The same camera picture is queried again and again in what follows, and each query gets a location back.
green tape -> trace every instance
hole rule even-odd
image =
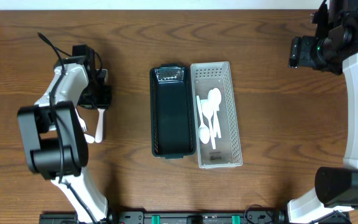
[[[231,220],[233,222],[233,224],[241,224],[241,219],[239,215],[233,215],[231,217]]]
[[[152,215],[152,224],[160,224],[160,216]]]

white plastic utensil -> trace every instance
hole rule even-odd
[[[84,133],[84,136],[87,143],[94,143],[94,137],[92,135]]]
[[[201,108],[201,102],[200,97],[197,96],[197,108],[198,108],[198,114],[200,116],[200,127],[198,128],[198,137],[200,138],[201,142],[204,144],[207,144],[209,142],[209,129],[204,124],[203,121],[203,110]]]
[[[78,118],[78,121],[80,122],[82,131],[83,131],[83,132],[86,132],[86,130],[87,130],[88,128],[86,127],[86,123],[85,123],[84,119],[82,119],[81,116],[80,116],[80,114],[78,113],[77,108],[75,108],[75,113],[77,114],[77,118]]]
[[[203,109],[204,116],[208,119],[209,135],[211,136],[212,149],[216,149],[215,138],[213,137],[213,131],[214,130],[213,130],[213,127],[212,127],[212,122],[211,122],[212,115],[214,114],[212,105],[209,103],[208,100],[204,100],[201,103],[201,107]]]
[[[104,112],[105,109],[98,109],[99,111],[99,119],[98,119],[98,127],[96,128],[96,134],[94,140],[96,143],[101,143],[103,140],[103,131],[104,131]]]
[[[211,103],[213,110],[214,110],[214,138],[216,137],[216,134],[218,134],[218,138],[221,138],[221,127],[219,125],[218,120],[218,114],[217,111],[219,111],[219,105],[222,102],[222,94],[221,91],[218,88],[214,88],[213,90],[210,90],[208,93],[208,101]]]

wooden table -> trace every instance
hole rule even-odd
[[[114,208],[243,211],[303,195],[320,166],[341,167],[347,140],[344,76],[287,65],[292,38],[313,35],[311,12],[0,12],[0,223],[73,210],[24,160],[16,113],[45,92],[57,59],[37,31],[66,51],[88,44],[109,70],[106,140],[89,146],[88,167]],[[244,165],[202,170],[197,155],[155,158],[149,70],[219,61],[231,64]],[[80,113],[94,133],[98,113]],[[358,223],[358,212],[351,217]]]

black basket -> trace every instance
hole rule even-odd
[[[152,153],[180,159],[195,152],[191,79],[186,67],[162,65],[150,71]]]

white wall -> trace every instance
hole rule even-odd
[[[317,9],[323,0],[0,0],[0,10]]]

